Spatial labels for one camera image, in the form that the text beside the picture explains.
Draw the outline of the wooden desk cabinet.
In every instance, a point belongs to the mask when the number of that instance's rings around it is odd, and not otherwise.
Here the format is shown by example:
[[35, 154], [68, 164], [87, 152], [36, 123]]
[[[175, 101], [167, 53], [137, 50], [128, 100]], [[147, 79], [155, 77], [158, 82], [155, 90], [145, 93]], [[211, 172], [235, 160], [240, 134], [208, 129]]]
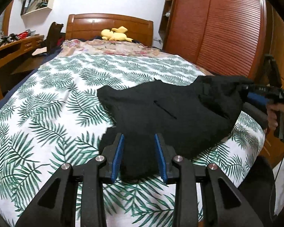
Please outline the wooden desk cabinet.
[[[0, 47], [0, 68], [15, 60], [16, 58], [40, 47], [44, 35], [29, 36]], [[0, 86], [0, 100], [3, 94]]]

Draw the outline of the black coat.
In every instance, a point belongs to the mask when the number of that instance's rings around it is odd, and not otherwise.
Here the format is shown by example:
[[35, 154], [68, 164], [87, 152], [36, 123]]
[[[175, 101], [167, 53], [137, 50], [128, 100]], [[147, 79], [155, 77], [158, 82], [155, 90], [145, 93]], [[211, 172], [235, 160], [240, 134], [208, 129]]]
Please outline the black coat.
[[117, 133], [125, 137], [120, 176], [123, 181], [158, 172], [154, 136], [188, 159], [195, 158], [228, 136], [241, 113], [246, 93], [242, 76], [198, 76], [188, 86], [160, 80], [116, 90], [104, 86], [97, 97], [114, 126], [102, 137], [99, 149], [110, 145]]

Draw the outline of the red basket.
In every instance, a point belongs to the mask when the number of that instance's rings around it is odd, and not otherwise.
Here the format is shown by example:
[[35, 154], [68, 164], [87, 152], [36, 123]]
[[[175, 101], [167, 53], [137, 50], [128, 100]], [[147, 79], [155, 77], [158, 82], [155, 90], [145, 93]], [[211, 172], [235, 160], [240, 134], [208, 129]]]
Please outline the red basket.
[[22, 39], [25, 39], [25, 38], [27, 38], [28, 36], [29, 36], [29, 32], [28, 31], [24, 31], [24, 32], [22, 32], [22, 33], [19, 33], [17, 36], [18, 36], [18, 38], [20, 39], [20, 40], [22, 40]]

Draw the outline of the palm leaf print bedsheet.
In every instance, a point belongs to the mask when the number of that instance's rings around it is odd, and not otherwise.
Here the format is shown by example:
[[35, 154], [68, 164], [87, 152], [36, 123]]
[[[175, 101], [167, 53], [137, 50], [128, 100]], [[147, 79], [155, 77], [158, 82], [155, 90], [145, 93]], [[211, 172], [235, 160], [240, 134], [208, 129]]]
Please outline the palm leaf print bedsheet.
[[[9, 98], [0, 109], [0, 214], [9, 226], [64, 162], [76, 166], [98, 155], [112, 120], [97, 89], [134, 87], [162, 80], [186, 86], [204, 75], [180, 56], [163, 58], [92, 55], [56, 57]], [[241, 112], [228, 137], [192, 162], [218, 166], [235, 186], [243, 181], [263, 148], [265, 132]], [[172, 226], [175, 186], [158, 176], [133, 184], [104, 184], [108, 226]]]

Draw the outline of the wooden headboard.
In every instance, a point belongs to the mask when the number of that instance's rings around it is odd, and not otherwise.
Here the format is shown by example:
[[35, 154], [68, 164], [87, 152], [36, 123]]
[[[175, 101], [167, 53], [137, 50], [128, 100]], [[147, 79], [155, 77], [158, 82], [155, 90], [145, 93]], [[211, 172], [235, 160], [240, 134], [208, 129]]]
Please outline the wooden headboard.
[[126, 35], [145, 46], [151, 47], [153, 43], [153, 22], [132, 16], [85, 13], [70, 14], [68, 17], [65, 39], [91, 40], [104, 29], [127, 28]]

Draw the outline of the yellow plush toy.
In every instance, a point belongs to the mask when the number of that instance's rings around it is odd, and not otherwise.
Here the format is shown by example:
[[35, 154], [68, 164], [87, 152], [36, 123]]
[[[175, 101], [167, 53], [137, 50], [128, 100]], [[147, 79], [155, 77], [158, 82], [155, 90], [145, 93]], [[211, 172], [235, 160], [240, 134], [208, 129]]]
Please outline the yellow plush toy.
[[127, 28], [124, 26], [121, 26], [119, 28], [112, 28], [111, 30], [104, 29], [103, 31], [101, 31], [100, 36], [103, 40], [132, 43], [133, 39], [127, 37], [127, 35], [125, 34], [127, 31]]

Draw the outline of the wooden louvered wardrobe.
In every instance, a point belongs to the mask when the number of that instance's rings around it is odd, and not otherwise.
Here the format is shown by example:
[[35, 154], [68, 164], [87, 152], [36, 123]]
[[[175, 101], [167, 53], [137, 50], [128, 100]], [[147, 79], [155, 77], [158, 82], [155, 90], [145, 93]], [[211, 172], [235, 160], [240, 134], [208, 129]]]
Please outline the wooden louvered wardrobe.
[[255, 79], [268, 50], [266, 0], [166, 0], [163, 49], [218, 75]]

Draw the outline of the floral quilt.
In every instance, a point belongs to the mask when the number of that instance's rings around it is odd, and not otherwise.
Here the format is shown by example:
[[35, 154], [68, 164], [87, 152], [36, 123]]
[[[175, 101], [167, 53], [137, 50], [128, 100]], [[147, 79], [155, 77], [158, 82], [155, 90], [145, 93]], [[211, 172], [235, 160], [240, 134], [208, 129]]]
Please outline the floral quilt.
[[88, 40], [81, 41], [78, 39], [65, 40], [62, 44], [62, 51], [58, 57], [66, 57], [88, 53], [92, 55], [123, 55], [123, 56], [141, 56], [150, 58], [166, 58], [171, 54], [162, 52], [155, 47], [147, 47], [141, 43], [119, 42], [108, 40]]

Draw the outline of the dark wooden chair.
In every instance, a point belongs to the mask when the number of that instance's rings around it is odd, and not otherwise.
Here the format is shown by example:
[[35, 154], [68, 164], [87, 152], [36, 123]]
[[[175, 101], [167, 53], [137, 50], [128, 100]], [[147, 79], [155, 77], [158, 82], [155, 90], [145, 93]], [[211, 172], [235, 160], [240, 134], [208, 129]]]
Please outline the dark wooden chair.
[[57, 46], [62, 28], [63, 24], [52, 22], [48, 30], [47, 38], [40, 44], [41, 47], [46, 47], [47, 54], [49, 54], [50, 51]]

